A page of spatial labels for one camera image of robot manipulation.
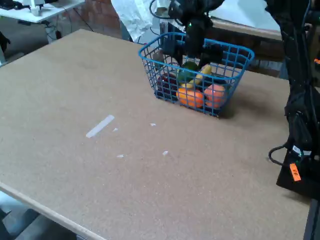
cork board table top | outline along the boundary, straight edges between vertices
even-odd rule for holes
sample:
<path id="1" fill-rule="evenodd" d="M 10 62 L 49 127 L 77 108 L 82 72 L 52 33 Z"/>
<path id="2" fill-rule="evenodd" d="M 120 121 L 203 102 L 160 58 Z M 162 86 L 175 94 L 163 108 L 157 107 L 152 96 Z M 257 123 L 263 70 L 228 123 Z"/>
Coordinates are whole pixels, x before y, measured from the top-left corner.
<path id="1" fill-rule="evenodd" d="M 246 72 L 217 119 L 156 99 L 140 47 L 80 30 L 0 68 L 0 190 L 88 239 L 302 239 L 267 161 L 288 82 Z"/>

table edge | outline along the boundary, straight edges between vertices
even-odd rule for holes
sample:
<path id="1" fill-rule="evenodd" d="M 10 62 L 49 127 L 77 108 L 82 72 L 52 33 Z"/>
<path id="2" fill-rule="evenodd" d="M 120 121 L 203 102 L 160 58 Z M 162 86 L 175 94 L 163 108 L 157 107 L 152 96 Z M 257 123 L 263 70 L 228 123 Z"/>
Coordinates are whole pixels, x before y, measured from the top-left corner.
<path id="1" fill-rule="evenodd" d="M 79 224 L 75 223 L 74 221 L 60 215 L 59 213 L 51 210 L 50 208 L 40 204 L 39 202 L 31 199 L 30 197 L 22 194 L 21 192 L 15 190 L 14 188 L 0 182 L 0 191 L 4 192 L 5 194 L 9 195 L 10 197 L 26 204 L 31 209 L 35 210 L 36 212 L 40 213 L 41 215 L 47 217 L 48 219 L 60 224 L 61 226 L 65 227 L 68 230 L 71 230 L 75 234 L 90 240 L 106 240 L 105 238 L 97 235 L 96 233 L 80 226 Z"/>

label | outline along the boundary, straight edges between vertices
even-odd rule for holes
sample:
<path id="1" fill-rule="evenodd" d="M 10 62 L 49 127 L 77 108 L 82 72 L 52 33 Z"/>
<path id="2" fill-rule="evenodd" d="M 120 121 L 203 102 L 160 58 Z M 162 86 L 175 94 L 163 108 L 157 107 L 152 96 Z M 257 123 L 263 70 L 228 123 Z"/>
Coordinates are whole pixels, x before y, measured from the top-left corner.
<path id="1" fill-rule="evenodd" d="M 297 148 L 295 145 L 293 145 L 292 150 L 295 151 L 297 154 L 299 154 L 299 156 L 301 157 L 301 150 L 300 150 L 300 148 Z M 303 155 L 304 155 L 304 156 L 310 156 L 310 155 L 311 155 L 311 151 L 303 151 Z"/>
<path id="2" fill-rule="evenodd" d="M 301 181 L 301 177 L 300 177 L 297 165 L 295 163 L 291 163 L 290 164 L 290 170 L 291 170 L 291 173 L 292 173 L 293 180 L 295 182 Z"/>

white table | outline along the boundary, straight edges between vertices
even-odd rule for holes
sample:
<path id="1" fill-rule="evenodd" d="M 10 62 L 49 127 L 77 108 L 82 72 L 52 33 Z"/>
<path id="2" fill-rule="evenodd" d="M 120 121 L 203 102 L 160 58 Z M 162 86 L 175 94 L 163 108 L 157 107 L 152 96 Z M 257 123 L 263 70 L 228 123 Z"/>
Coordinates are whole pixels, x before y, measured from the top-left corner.
<path id="1" fill-rule="evenodd" d="M 85 2 L 85 0 L 60 0 L 58 2 L 48 3 L 43 6 L 39 16 L 34 16 L 28 8 L 21 10 L 4 10 L 0 8 L 0 16 L 40 24 L 45 20 L 50 22 L 53 17 L 63 13 L 64 11 L 79 7 L 80 5 L 85 4 Z M 56 38 L 54 24 L 50 24 L 50 26 L 51 27 L 45 28 L 49 43 Z M 0 49 L 0 67 L 7 62 L 8 61 L 6 61 L 4 53 Z"/>

white cloth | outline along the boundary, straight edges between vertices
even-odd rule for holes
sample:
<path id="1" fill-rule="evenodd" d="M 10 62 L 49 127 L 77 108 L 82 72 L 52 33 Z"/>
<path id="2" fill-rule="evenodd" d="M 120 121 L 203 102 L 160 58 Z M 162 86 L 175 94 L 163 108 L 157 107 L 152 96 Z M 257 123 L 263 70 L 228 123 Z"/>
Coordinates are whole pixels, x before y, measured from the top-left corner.
<path id="1" fill-rule="evenodd" d="M 133 41 L 136 41 L 153 24 L 150 14 L 151 0 L 111 0 L 120 20 L 125 25 Z M 155 12 L 159 7 L 168 7 L 170 0 L 156 0 L 152 5 Z"/>

